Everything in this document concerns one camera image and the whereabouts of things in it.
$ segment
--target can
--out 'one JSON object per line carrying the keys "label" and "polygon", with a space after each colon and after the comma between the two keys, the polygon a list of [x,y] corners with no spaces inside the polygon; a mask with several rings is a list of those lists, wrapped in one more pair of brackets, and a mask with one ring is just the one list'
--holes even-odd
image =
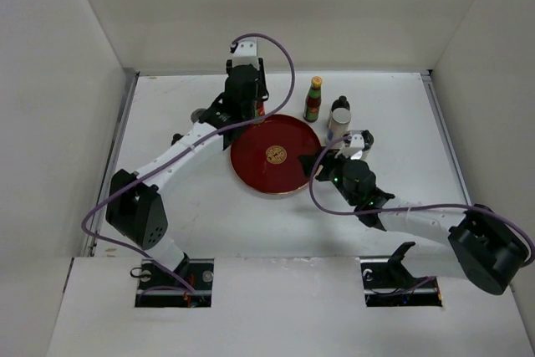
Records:
{"label": "can", "polygon": [[345,96],[340,96],[331,105],[331,109],[329,110],[329,119],[327,120],[327,127],[329,127],[331,119],[333,119],[333,110],[337,108],[345,108],[347,110],[351,110],[351,106],[349,105],[348,99]]}
{"label": "can", "polygon": [[345,108],[333,110],[332,119],[329,122],[329,131],[327,132],[327,142],[337,140],[344,136],[349,128],[351,121],[351,112]]}

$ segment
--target bottle label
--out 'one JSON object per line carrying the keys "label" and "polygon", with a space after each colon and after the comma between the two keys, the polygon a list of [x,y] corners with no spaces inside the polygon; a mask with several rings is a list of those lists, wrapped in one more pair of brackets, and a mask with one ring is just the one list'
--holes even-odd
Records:
{"label": "bottle label", "polygon": [[321,96],[321,89],[311,88],[308,90],[308,96],[310,98],[317,99]]}
{"label": "bottle label", "polygon": [[316,121],[319,117],[319,108],[309,108],[304,106],[304,118],[310,121]]}
{"label": "bottle label", "polygon": [[[254,117],[257,118],[257,117],[260,117],[260,116],[264,116],[266,114],[266,110],[264,109],[264,103],[261,102],[261,101],[258,101],[257,102],[257,108],[255,110],[255,114],[254,114]],[[258,121],[257,123],[255,123],[255,125],[259,125],[260,123],[262,123],[264,120],[260,120]]]}

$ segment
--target round red tray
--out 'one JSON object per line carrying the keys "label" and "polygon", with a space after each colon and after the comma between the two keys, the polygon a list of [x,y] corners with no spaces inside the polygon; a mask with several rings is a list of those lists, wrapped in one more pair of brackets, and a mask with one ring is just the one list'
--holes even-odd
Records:
{"label": "round red tray", "polygon": [[305,186],[298,156],[321,148],[316,133],[301,120],[273,115],[251,125],[232,144],[234,171],[248,186],[266,194],[287,194]]}

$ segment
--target white wall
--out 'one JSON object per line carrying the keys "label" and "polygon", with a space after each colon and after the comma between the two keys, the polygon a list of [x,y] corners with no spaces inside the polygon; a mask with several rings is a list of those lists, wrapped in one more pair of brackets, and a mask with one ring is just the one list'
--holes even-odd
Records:
{"label": "white wall", "polygon": [[[535,237],[535,0],[475,0],[433,80],[474,201]],[[514,281],[535,341],[535,268]]]}
{"label": "white wall", "polygon": [[125,76],[87,0],[0,0],[0,355],[46,353]]}
{"label": "white wall", "polygon": [[90,1],[124,66],[223,72],[228,42],[251,31],[281,40],[299,68],[430,69],[472,0]]}

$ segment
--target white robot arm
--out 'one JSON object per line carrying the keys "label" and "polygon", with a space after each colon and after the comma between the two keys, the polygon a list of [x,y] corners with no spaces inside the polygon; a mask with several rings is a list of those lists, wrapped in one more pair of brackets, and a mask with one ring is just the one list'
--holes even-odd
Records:
{"label": "white robot arm", "polygon": [[191,152],[159,175],[143,181],[112,201],[106,211],[106,220],[115,229],[158,263],[179,275],[187,268],[189,258],[167,233],[168,222],[162,199],[166,199],[166,192],[197,166],[225,150],[247,127],[213,135],[194,146],[200,138],[229,125],[253,119],[258,103],[263,103],[269,97],[263,61],[257,57],[256,39],[242,40],[232,49],[232,59],[227,60],[227,73],[225,91],[217,96],[187,134],[179,135],[180,138],[175,135],[171,148],[151,163],[132,173],[120,170],[111,181],[110,194],[113,194],[137,177],[163,166],[191,148]]}
{"label": "white robot arm", "polygon": [[[466,278],[488,293],[502,294],[529,255],[509,227],[492,214],[483,213],[490,211],[484,206],[465,212],[419,211],[419,205],[380,190],[368,164],[353,158],[358,155],[354,144],[363,143],[364,132],[349,133],[345,150],[320,151],[323,168],[316,180],[330,181],[365,226],[409,233],[435,244],[434,249],[419,252],[415,242],[403,243],[390,257],[389,272],[385,274],[404,278],[401,282],[405,283],[425,276]],[[319,157],[299,157],[307,176]],[[400,210],[382,212],[396,208]]]}

